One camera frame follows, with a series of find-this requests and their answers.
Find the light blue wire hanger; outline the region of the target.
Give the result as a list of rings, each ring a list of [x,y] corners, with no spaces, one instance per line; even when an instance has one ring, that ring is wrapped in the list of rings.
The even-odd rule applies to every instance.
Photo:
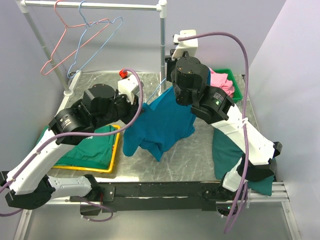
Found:
[[[146,104],[151,100],[151,98],[156,94],[156,92],[158,91],[158,89],[161,87],[161,85],[167,80],[167,78],[165,77],[160,83],[159,85],[156,87],[156,89],[153,91],[153,93],[150,95],[150,97],[146,100]]]

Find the blue t shirt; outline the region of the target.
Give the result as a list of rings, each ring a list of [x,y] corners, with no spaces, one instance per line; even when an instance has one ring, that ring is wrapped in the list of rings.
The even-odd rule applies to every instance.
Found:
[[[177,104],[172,87],[142,108],[143,113],[124,131],[123,153],[127,157],[140,147],[159,162],[177,141],[195,132],[196,116],[190,106]]]

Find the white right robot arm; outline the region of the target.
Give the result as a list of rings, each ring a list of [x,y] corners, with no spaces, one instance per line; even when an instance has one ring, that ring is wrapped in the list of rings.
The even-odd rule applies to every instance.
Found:
[[[241,187],[241,180],[259,182],[275,171],[282,144],[265,138],[243,116],[235,102],[219,87],[207,81],[209,68],[184,52],[179,59],[165,56],[166,78],[172,83],[177,104],[189,106],[197,118],[225,134],[243,154],[235,166],[224,174],[219,195],[231,199]]]

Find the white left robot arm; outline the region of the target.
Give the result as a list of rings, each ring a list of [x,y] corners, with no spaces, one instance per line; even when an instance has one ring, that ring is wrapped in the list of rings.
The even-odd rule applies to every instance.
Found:
[[[103,192],[91,174],[78,178],[54,178],[48,171],[82,140],[96,136],[95,130],[122,121],[128,128],[138,118],[143,93],[129,99],[111,86],[99,83],[87,89],[70,108],[61,110],[49,123],[42,139],[13,170],[0,173],[0,185],[8,189],[9,207],[34,210],[51,199],[82,197],[94,201]]]

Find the pink t shirt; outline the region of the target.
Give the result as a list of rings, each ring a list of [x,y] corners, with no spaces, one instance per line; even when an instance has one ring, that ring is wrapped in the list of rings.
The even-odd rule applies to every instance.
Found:
[[[218,87],[224,90],[229,97],[233,97],[235,93],[235,87],[233,86],[233,82],[228,80],[227,73],[218,73],[211,68],[210,71],[210,80],[209,83],[212,87]]]

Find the white clothes rack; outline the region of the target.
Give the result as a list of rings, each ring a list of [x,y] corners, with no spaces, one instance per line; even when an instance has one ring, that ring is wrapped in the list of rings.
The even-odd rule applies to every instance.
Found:
[[[80,15],[76,8],[57,8],[69,25],[81,24]],[[146,102],[159,83],[162,81],[160,70],[160,17],[157,12],[138,9],[82,9],[88,21],[123,17],[123,25],[111,38],[108,44],[96,57],[81,70],[81,76],[72,80],[74,96],[68,98],[66,106],[71,106],[83,96],[84,90],[95,84],[107,84],[116,87],[120,79],[118,72],[123,68],[134,69],[144,83],[143,99]],[[33,24],[39,29],[41,36],[51,54],[64,31],[64,25],[55,14],[53,7],[28,8],[28,15]],[[95,52],[99,45],[112,33],[109,26],[94,43],[82,49],[78,63]],[[60,66],[63,77],[67,75],[65,66]],[[158,89],[150,99],[153,101],[162,91]]]

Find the green plastic bin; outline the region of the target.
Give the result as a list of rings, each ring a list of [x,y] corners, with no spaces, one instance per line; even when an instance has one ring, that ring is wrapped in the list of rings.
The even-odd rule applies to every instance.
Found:
[[[213,70],[215,73],[218,73],[218,74],[227,74],[227,79],[229,81],[232,81],[232,84],[233,84],[233,87],[234,87],[234,93],[233,93],[233,101],[235,103],[241,101],[243,99],[243,95],[240,91],[240,88],[239,88],[239,85],[236,81],[236,78],[232,72],[231,69],[229,68],[223,68],[223,69],[214,69]]]

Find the dark green pants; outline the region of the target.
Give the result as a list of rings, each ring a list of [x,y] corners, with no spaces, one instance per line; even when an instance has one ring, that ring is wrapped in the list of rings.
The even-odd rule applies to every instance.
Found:
[[[243,151],[222,131],[214,129],[212,138],[212,158],[214,162],[214,175],[221,180],[226,172],[230,171],[240,160]],[[275,175],[271,175],[261,181],[248,181],[250,189],[262,195],[272,195],[272,185]]]

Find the black mounting base rail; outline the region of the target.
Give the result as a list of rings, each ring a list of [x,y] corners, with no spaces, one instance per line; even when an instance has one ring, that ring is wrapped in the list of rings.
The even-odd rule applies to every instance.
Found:
[[[100,182],[90,202],[114,212],[202,210],[216,211],[218,203],[232,203],[236,193],[219,181]]]

